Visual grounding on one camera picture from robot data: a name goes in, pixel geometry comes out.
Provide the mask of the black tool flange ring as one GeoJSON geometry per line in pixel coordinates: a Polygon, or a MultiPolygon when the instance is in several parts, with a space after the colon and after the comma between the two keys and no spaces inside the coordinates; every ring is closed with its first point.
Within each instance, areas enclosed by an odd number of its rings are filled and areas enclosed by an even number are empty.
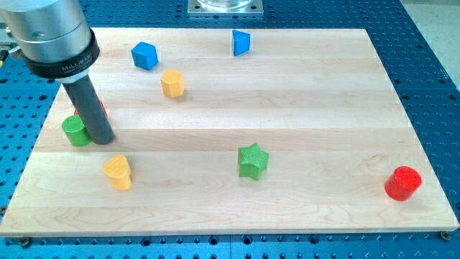
{"type": "Polygon", "coordinates": [[[91,41],[86,49],[75,57],[56,63],[39,63],[30,60],[25,55],[23,55],[22,59],[33,74],[42,78],[57,79],[74,76],[90,68],[99,57],[100,48],[96,36],[91,28],[89,31],[91,33],[91,41]]]}

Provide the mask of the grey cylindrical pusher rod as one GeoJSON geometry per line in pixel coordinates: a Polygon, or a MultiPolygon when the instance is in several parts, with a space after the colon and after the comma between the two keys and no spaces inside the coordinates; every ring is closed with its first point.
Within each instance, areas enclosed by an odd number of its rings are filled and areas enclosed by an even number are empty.
{"type": "Polygon", "coordinates": [[[91,139],[98,145],[114,140],[114,131],[88,75],[76,81],[60,79],[69,99],[80,115],[91,139]]]}

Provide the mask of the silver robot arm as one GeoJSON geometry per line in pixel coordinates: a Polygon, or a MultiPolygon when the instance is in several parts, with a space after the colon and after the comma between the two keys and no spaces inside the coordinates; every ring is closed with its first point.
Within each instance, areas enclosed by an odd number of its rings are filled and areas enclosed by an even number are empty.
{"type": "Polygon", "coordinates": [[[60,82],[98,145],[114,132],[89,77],[100,54],[78,0],[2,1],[1,17],[36,76],[60,82]]]}

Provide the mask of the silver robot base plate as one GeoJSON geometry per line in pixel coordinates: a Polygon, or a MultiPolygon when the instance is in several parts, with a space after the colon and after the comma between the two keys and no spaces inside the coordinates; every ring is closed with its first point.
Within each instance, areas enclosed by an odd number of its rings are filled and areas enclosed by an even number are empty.
{"type": "Polygon", "coordinates": [[[263,14],[263,0],[188,0],[189,14],[263,14]]]}

